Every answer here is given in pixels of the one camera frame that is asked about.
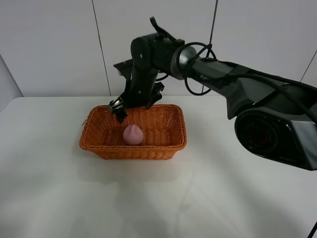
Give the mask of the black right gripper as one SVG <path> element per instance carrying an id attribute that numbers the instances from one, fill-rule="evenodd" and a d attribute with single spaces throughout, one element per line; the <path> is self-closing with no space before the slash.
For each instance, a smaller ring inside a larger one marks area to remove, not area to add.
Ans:
<path id="1" fill-rule="evenodd" d="M 126 79 L 123 93 L 108 105 L 120 124 L 127 117 L 125 109 L 146 107 L 148 110 L 162 99 L 164 85 L 156 82 L 159 73 L 157 69 L 137 69 L 133 64 L 115 64 L 114 67 Z"/>

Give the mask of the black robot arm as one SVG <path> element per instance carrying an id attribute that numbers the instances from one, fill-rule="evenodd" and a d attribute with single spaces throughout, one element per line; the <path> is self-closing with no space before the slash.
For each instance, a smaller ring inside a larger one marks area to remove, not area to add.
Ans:
<path id="1" fill-rule="evenodd" d="M 317 90 L 245 66 L 201 57 L 194 43 L 165 33 L 134 39 L 131 60 L 115 65 L 126 79 L 124 92 L 110 102 L 119 122 L 127 108 L 151 107 L 161 99 L 160 72 L 193 79 L 226 99 L 227 117 L 249 152 L 305 170 L 317 168 Z"/>

